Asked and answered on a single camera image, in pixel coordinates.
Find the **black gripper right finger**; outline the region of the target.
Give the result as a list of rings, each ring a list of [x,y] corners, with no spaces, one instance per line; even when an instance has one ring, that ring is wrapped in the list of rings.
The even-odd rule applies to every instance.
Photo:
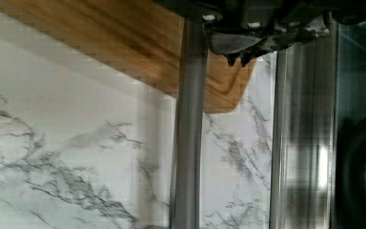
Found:
[[[244,50],[240,55],[241,66],[245,67],[253,59],[271,52],[278,52],[290,48],[294,44],[307,44],[319,38],[328,37],[330,30],[296,29],[281,34],[268,35],[260,42]]]

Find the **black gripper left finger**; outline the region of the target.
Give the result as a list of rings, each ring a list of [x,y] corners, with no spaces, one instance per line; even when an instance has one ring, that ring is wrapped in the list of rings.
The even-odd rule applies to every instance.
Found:
[[[257,46],[260,38],[220,32],[210,32],[208,34],[209,48],[216,55],[222,55],[227,59],[228,65],[233,67],[237,58],[240,59],[241,66],[247,64],[262,55],[262,50]]]

